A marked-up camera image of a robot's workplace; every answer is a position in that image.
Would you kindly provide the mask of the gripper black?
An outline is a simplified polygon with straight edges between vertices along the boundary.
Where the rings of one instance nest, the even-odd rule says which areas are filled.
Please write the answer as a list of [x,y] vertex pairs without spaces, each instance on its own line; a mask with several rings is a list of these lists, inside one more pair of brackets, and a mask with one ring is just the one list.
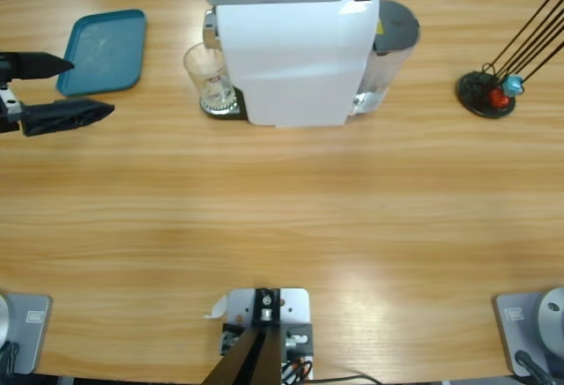
[[20,129],[27,137],[75,130],[99,122],[112,114],[115,106],[80,98],[56,100],[48,104],[23,106],[10,88],[16,79],[44,79],[72,70],[75,65],[44,52],[1,53],[1,132]]

